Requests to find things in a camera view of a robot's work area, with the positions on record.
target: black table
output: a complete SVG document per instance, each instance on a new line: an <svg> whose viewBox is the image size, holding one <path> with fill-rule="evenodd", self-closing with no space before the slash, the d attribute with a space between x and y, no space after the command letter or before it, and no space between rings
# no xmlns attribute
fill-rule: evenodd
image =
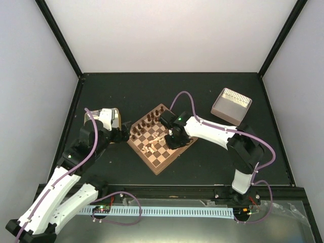
<svg viewBox="0 0 324 243"><path fill-rule="evenodd" d="M290 168L268 104L262 80L256 73L95 73L85 74L67 145L78 137L87 107L90 110L116 107L123 122L137 121L163 103L169 107L182 90L192 94L196 113L207 120L227 124L210 113L216 98L229 88L253 100L244 119L277 154L275 163L261 170L256 180L270 185L290 185ZM191 111L189 98L181 96L173 112ZM266 150L261 163L271 159ZM86 172L80 183L96 174L115 185L230 185L234 177L227 150L199 139L159 175L155 175L127 144L111 144Z"/></svg>

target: chessboard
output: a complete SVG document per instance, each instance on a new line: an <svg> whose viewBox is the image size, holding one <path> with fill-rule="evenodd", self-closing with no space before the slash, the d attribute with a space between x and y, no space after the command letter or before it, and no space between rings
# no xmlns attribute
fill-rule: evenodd
<svg viewBox="0 0 324 243"><path fill-rule="evenodd" d="M160 104L135 122L127 142L156 175L197 140L192 137L188 145L174 150L168 149L164 136L169 134L169 130L158 121L165 110L168 109Z"/></svg>

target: purple cable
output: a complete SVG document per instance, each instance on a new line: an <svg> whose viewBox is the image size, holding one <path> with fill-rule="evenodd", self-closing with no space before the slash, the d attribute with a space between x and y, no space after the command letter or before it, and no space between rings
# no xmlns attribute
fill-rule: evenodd
<svg viewBox="0 0 324 243"><path fill-rule="evenodd" d="M268 213L261 219L259 220L256 220L256 221L253 221L253 222L244 222L244 221L239 221L235 216L234 216L234 219L237 223L242 223L242 224L256 224L256 223L260 223L262 221L264 221L271 213L271 210L272 210L272 191L271 191L271 187L270 185L268 184L268 182L266 182L265 180L260 180L260 181L257 181L256 183L254 183L254 185L258 185L259 183L264 183L267 185L268 189L269 189L269 193L270 193L270 208L268 210Z"/></svg>
<svg viewBox="0 0 324 243"><path fill-rule="evenodd" d="M182 95L182 94L186 94L186 95L189 96L189 99L191 101L192 114L193 114L194 118L200 123L200 119L198 118L198 116L196 115L196 112L195 112L193 98L192 98L191 94L189 92L187 92L187 91L181 91L179 94L177 94L177 96L174 98L174 100L173 100L173 102L172 102L172 104L170 106L170 110L172 110L172 108L173 108L174 104L176 103L178 97L180 95ZM261 222L261 221L265 220L269 216L269 214L271 212L271 209L272 209L272 191L271 191L270 185L266 181L264 181L264 180L257 181L256 183L253 183L253 182L254 182L255 175L256 175L256 173L258 172L259 169L262 169L262 168L264 168L264 167L272 164L275 161L276 155L275 155L274 149L267 142L265 142L264 140L262 140L262 139L260 139L260 138L258 138L256 136L254 136L252 134L245 133L245 132L241 132L241 131L237 131L237 130L232 130L232 129L225 129L225 128L222 128L222 127L218 127L216 125L212 125L212 124L206 123L204 121L201 122L201 124L206 125L206 126L211 127L211 128L218 129L218 130L222 130L222 131L226 131L226 132L230 132L230 133L236 133L236 134L240 134L240 135L244 135L246 137L252 138L252 139L258 141L259 143L262 143L264 146L266 146L270 150L270 152L272 153L272 159L269 162L265 163L264 165L261 165L261 166L256 167L254 169L254 172L253 172L252 178L251 178L251 184L252 185L257 185L257 184L263 182L269 188L270 201L271 201L270 202L271 203L270 209L269 209L268 213L262 219L257 220L255 222L246 222L246 223L252 224L252 223L258 223L258 222ZM237 222L239 222L239 223L245 223L245 222L238 221L236 218L235 218L235 220Z"/></svg>
<svg viewBox="0 0 324 243"><path fill-rule="evenodd" d="M93 201L92 203L96 203L96 202L102 201L102 200L104 200L104 199L106 199L106 198L109 198L109 197L111 197L111 196L114 196L114 195L116 195L116 194L120 194L120 193L122 193L122 194L126 194L126 195L128 195L128 196L131 196L131 197L136 201L136 203L138 204L138 207L139 207L139 213L140 213L139 216L138 216L138 219L137 219L136 221L134 221L133 223L119 223L119 222L110 221L110 220L101 220L101 221L102 221L102 222L106 222L106 223L111 223L111 224L117 224L117 225L121 225L121 226L132 226L132 225L137 224L138 222L140 222L140 220L141 220L141 218L142 218L142 207L141 207L141 204L140 204L140 202L138 201L138 199L137 199L134 195L132 195L132 194L130 194L130 193L128 193L128 192L125 192L125 191L117 191L117 192L114 192L114 193L109 194L109 195L107 195L107 196L104 196L103 198L97 199L97 200ZM92 214L92 218L93 218L94 220L99 220L99 219L96 219L96 218L95 218L94 214L95 214L95 212L93 212L93 214Z"/></svg>
<svg viewBox="0 0 324 243"><path fill-rule="evenodd" d="M93 118L91 112L85 108L85 111L87 112L87 114L89 115L91 121L92 121L92 124L93 124L93 127L94 127L94 130L95 130L95 142L94 142L94 145L90 151L90 153L88 154L87 157L85 157L84 160L81 161L80 164L78 164L77 166L73 167L71 170L69 170L68 172L66 172L63 176L61 176L59 179L57 179L54 183L53 183L53 187L59 183L65 176L71 174L72 172L74 172L75 170L77 170L79 167L81 167L82 165L84 165L90 158L91 156L94 154L94 152L96 151L96 147L97 147L97 144L98 144L98 128L97 128L97 125L96 125L96 121L95 119ZM40 200L38 201L38 203L35 205L34 209L31 211L30 215L28 216L28 220L31 220L31 218L34 216L36 210L39 208L39 206L41 205L41 203L43 202L43 200L45 199L45 197L50 193L50 189L48 189L44 195L40 198ZM15 243L18 243L19 241L19 238L22 234L22 232L24 231L24 229L26 228L28 222L26 222L22 227L21 229L19 230L17 236L16 236L16 240L15 240Z"/></svg>

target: purple hose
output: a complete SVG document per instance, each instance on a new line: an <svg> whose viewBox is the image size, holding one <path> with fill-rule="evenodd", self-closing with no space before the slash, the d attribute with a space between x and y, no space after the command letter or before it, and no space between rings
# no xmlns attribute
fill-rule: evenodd
<svg viewBox="0 0 324 243"><path fill-rule="evenodd" d="M96 125L96 121L95 121L95 119L93 118L91 112L90 112L87 108L85 108L85 111L86 111L87 114L89 115L89 117L90 117L90 119L91 119L91 121L92 121L92 124L93 124L94 130L95 130L95 142L94 142L94 145L93 145L93 147L92 147L90 153L88 154L88 156L85 157L85 159L82 160L80 164L78 164L77 166L73 167L71 170L69 170L68 172L66 172L66 173L65 173L63 176L61 176L59 179L57 179L57 180L53 183L53 185L52 185L53 187L54 187L57 183L59 183L59 182L60 182L60 181L65 177L65 176L71 174L72 172L74 172L75 170L77 170L79 167L81 167L82 165L84 165L84 164L85 164L85 163L86 163L86 162L91 158L91 156L94 154L94 152L96 151L96 147L97 147L97 144L98 144L98 128L97 128L97 125ZM34 209L31 211L30 215L28 216L28 218L27 218L28 220L30 220L30 219L34 216L36 210L39 208L39 206L41 205L41 203L43 202L43 200L45 199L45 197L50 193L50 191L51 191L51 190L48 189L48 190L44 193L44 195L40 198L40 200L38 201L38 203L35 205ZM24 229L26 228L27 224L28 224L28 222L26 222L26 223L21 227L21 229L19 230L19 232L18 232L18 234L17 234L17 236L16 236L15 243L18 243L19 238L20 238L22 232L24 231Z"/></svg>
<svg viewBox="0 0 324 243"><path fill-rule="evenodd" d="M174 104L176 103L178 97L179 97L180 95L182 95L182 94L186 94L186 95L189 96L189 99L190 99L190 101L191 101L192 114L193 114L194 118L195 118L195 119L200 123L200 119L199 119L199 117L196 115L196 112L195 112L193 98L192 98L191 94L190 94L189 92L187 92L187 91L182 91L182 92L180 92L179 94L177 94L177 96L174 98L174 100L173 100L173 102L172 102L172 104L171 104L171 106L170 106L170 110L172 110L172 108L173 108ZM237 222L239 222L239 223L249 223L249 224L252 224L252 223L258 223L258 222L261 222L261 221L265 220L265 219L269 216L269 214L270 214L270 212L271 212L271 209L272 209L272 191L271 191L271 188L270 188L269 184L268 184L266 181L264 181L264 180L257 181L256 183L253 183L253 182L254 182L255 175L256 175L256 173L258 172L259 169L262 169L262 168L264 168L264 167L266 167L266 166L269 166L270 164L272 164L272 163L275 161L275 157L276 157L276 156L275 156L275 151L274 151L274 149L273 149L273 148L272 148L272 147L271 147L267 142L265 142L264 140L262 140L262 139L260 139L260 138L258 138L258 137L256 137L256 136L254 136L254 135L252 135L252 134L248 134L248 133L245 133L245 132L241 132L241 131L237 131L237 130L232 130L232 129L225 129L225 128L218 127L218 126L216 126L216 125L212 125L212 124L209 124L209 123L206 123L206 122L202 122L201 124L206 125L206 126L211 127L211 128L218 129L218 130L222 130L222 131L226 131L226 132L230 132L230 133L236 133L236 134L240 134L240 135L244 135L244 136L246 136L246 137L252 138L252 139L258 141L259 143L262 143L264 146L266 146L266 147L270 150L270 152L272 153L272 159L271 159L269 162L265 163L264 165L261 165L261 166L256 167L256 168L254 169L254 172L253 172L253 174L252 174L252 178L251 178L251 184L252 184L252 185L257 185L257 184L263 182L263 183L265 183L265 184L267 185L267 187L269 188L270 201L271 201L270 203L271 203L271 205L270 205L270 209L269 209L268 213L267 213L267 214L266 214L262 219L257 220L257 221L255 221L255 222L241 222L241 221L238 221L238 220L235 218L235 220L236 220Z"/></svg>
<svg viewBox="0 0 324 243"><path fill-rule="evenodd" d="M136 201L136 203L138 204L138 207L139 207L139 213L140 213L140 215L138 216L138 219L137 219L136 221L134 221L133 223L128 223L128 224L127 224L127 223L119 223L119 222L110 221L110 220L103 220L103 219L102 219L101 221L102 221L102 222L105 222L105 223L117 224L117 225L121 225L121 226L132 226L132 225L137 224L138 222L140 222L141 217L142 217L142 207L141 207L140 202L137 200L137 198L136 198L134 195L132 195L132 194L130 194L130 193L128 193L128 192L125 192L125 191L117 191L117 192L114 192L114 193L109 194L109 195L107 195L107 196L104 196L103 198L97 199L97 200L93 201L92 203L97 203L97 202L99 202L99 201L102 201L102 200L104 200L104 199L106 199L106 198L109 198L109 197L111 197L111 196L114 196L114 195L116 195L116 194L120 194L120 193L122 193L122 194L126 194L126 195L128 195L128 196L131 196L131 197ZM93 214L92 214L92 218L93 218L94 220L99 220L99 219L96 219L96 218L95 218L94 214L95 214L95 212L93 212Z"/></svg>

